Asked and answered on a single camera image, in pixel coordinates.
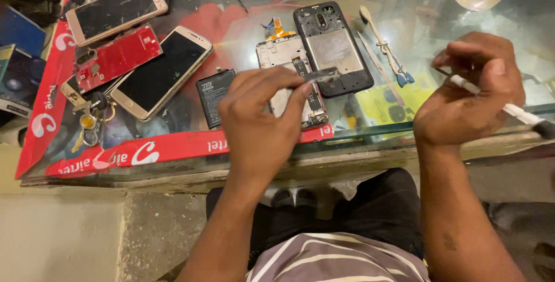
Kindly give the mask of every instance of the hand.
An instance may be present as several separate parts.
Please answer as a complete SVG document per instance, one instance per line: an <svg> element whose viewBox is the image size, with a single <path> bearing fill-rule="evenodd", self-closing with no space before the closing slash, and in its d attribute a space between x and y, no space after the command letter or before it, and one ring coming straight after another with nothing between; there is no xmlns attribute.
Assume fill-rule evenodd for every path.
<svg viewBox="0 0 555 282"><path fill-rule="evenodd" d="M301 114L312 85L284 67L250 70L237 75L218 105L230 148L232 168L227 183L264 193L287 161L301 133ZM265 111L274 94L297 87L287 107L276 118Z"/></svg>
<svg viewBox="0 0 555 282"><path fill-rule="evenodd" d="M470 32L449 43L432 66L450 66L453 74L470 80L481 92L471 94L446 79L415 116L417 143L460 145L490 136L505 121L505 104L524 105L521 73L505 38Z"/></svg>

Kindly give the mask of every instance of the striped shirt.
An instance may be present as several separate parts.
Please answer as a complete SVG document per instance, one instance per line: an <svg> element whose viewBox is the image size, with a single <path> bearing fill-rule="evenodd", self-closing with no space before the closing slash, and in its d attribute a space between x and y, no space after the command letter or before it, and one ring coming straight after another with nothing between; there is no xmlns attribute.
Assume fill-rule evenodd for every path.
<svg viewBox="0 0 555 282"><path fill-rule="evenodd" d="M266 250L247 282L430 282L418 257L349 233L304 233Z"/></svg>

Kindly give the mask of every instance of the black battery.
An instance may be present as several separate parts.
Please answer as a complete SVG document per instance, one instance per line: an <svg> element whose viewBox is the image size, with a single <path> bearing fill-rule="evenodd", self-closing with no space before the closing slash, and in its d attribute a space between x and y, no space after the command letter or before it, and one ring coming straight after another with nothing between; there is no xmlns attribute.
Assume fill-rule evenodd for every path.
<svg viewBox="0 0 555 282"><path fill-rule="evenodd" d="M227 95L233 78L235 78L235 71L231 69L222 70L216 75L206 77L197 82L200 102L203 105L204 116L206 117L209 129L220 125L218 104Z"/></svg>

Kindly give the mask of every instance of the keychain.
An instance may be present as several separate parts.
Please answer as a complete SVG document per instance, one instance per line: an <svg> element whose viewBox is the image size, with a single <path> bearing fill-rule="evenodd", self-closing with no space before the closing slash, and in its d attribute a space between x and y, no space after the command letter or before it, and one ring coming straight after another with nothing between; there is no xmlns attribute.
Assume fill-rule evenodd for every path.
<svg viewBox="0 0 555 282"><path fill-rule="evenodd" d="M100 112L105 110L108 105L112 107L112 115L106 119L97 117ZM72 148L75 153L79 150L82 144L88 146L95 146L98 144L98 133L100 131L101 123L112 120L115 116L115 102L108 101L102 93L94 93L93 99L73 108L73 114L77 111L83 111L84 114L79 118L79 125L81 133Z"/></svg>

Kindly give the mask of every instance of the black pants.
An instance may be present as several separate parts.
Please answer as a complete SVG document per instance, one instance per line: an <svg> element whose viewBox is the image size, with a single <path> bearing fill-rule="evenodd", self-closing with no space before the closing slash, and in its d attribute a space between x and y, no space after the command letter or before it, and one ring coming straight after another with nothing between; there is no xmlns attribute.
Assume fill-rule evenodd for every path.
<svg viewBox="0 0 555 282"><path fill-rule="evenodd" d="M210 218L222 188L206 197ZM346 232L390 243L423 257L420 199L411 175L394 168L359 184L350 201L340 200L331 220L315 218L311 207L274 209L258 204L250 239L249 270L262 252L300 233Z"/></svg>

